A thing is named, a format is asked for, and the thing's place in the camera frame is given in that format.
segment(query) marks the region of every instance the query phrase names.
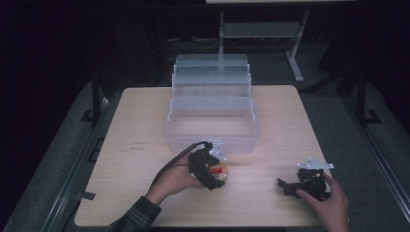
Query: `human hand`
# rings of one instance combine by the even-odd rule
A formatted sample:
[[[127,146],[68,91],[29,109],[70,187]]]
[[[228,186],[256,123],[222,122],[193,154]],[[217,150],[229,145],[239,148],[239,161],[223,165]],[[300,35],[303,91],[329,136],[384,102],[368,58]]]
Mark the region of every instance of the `human hand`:
[[[166,197],[172,194],[181,192],[189,187],[202,186],[189,172],[189,155],[190,153],[181,157],[175,162],[174,166],[170,167],[160,176],[145,195],[148,200],[159,206]]]
[[[348,201],[337,181],[324,173],[331,186],[332,195],[325,201],[318,201],[307,192],[298,189],[298,193],[319,216],[319,220],[328,232],[349,231]]]

